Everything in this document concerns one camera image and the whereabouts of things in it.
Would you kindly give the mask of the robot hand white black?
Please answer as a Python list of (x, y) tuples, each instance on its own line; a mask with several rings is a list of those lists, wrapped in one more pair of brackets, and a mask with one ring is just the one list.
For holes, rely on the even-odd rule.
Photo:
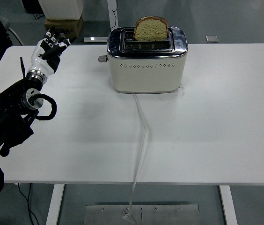
[(41, 71), (47, 77), (54, 74), (58, 69), (62, 53), (75, 40), (76, 37), (66, 38), (61, 35), (55, 27), (49, 28), (33, 51), (29, 71)]

